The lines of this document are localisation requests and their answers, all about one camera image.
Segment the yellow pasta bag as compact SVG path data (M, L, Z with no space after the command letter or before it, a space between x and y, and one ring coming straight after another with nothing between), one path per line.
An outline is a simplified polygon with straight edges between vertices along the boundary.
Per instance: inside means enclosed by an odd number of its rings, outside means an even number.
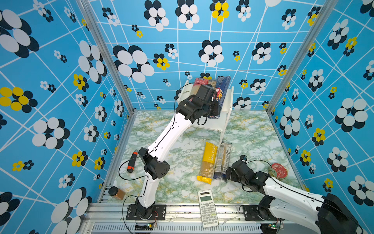
M213 143L206 142L200 172L197 176L198 181L207 184L212 183L217 152L218 146L214 145Z

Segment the blue Barilla pasta box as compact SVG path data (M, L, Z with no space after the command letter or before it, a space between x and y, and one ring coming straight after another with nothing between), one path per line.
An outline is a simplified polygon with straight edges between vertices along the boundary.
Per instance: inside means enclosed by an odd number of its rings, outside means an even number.
M227 77L218 77L217 79L210 80L208 84L211 84L213 88L216 89L217 93L217 100L219 101L220 105L220 114L223 108L223 104L225 101L226 94L229 89L229 84L231 82L231 76Z

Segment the red spaghetti bag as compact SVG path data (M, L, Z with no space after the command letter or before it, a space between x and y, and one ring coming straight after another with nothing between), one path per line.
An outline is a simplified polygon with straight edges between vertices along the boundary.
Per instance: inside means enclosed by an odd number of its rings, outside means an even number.
M201 85L207 85L208 80L204 78L196 78L191 89L191 95L197 94Z

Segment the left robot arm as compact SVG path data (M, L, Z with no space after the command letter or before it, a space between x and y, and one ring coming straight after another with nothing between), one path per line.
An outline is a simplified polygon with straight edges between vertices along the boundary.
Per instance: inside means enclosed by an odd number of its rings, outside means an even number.
M145 171L142 192L135 200L136 211L140 217L149 218L155 205L155 195L160 180L170 170L165 161L170 149L178 138L201 117L217 115L219 104L217 92L210 85L200 85L196 94L179 101L173 117L161 135L148 147L138 151Z

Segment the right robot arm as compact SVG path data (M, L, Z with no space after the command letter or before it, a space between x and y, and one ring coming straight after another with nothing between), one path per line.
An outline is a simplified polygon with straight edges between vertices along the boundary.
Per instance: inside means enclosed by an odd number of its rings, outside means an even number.
M263 194L257 206L261 219L292 221L317 234L355 234L358 221L341 199L331 193L313 194L283 183L265 172L254 172L242 160L226 171L226 179Z

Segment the clear grey spaghetti bag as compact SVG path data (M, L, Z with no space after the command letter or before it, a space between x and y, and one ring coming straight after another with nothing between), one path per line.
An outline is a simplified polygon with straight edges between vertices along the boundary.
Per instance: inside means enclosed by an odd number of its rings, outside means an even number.
M223 142L218 150L213 179L227 180L227 170L229 168L229 161L231 156L232 145Z

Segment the white calculator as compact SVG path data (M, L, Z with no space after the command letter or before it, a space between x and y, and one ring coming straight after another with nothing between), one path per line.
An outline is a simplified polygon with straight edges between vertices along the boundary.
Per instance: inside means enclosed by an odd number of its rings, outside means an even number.
M198 201L201 213L201 220L204 228L219 226L216 206L211 190L198 192Z

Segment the red black utility knife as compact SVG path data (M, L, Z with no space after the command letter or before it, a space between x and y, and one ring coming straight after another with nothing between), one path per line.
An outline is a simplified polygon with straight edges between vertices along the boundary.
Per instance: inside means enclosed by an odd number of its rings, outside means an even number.
M127 172L128 173L132 173L134 171L135 162L136 162L137 157L138 157L138 150L134 150L134 152L132 153L132 155L130 157L130 160L128 161L128 166L127 166Z

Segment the brown spice jar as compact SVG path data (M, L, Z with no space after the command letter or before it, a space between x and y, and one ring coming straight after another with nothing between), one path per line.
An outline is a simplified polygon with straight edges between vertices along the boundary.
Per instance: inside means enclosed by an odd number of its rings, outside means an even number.
M116 186L112 186L109 189L108 194L112 198L117 199L117 200L124 200L125 198L125 192Z

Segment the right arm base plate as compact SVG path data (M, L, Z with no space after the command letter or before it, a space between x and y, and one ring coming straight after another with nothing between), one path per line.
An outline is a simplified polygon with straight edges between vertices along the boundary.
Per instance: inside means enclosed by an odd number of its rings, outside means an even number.
M277 221L271 213L261 210L257 205L241 205L239 212L244 215L246 221Z

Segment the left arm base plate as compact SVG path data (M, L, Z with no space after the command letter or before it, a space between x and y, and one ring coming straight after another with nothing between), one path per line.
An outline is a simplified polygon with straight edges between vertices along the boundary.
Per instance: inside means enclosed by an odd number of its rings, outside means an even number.
M166 217L166 205L154 204L151 207L145 209L140 204L131 204L128 206L126 220L165 220Z

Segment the aluminium front rail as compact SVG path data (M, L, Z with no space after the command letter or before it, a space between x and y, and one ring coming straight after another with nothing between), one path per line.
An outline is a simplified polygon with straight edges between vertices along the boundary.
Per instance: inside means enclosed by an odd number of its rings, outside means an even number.
M197 203L169 203L158 217L127 220L127 205L94 203L88 208L80 234L313 234L289 220L261 219L255 205L215 205L218 226L205 228Z

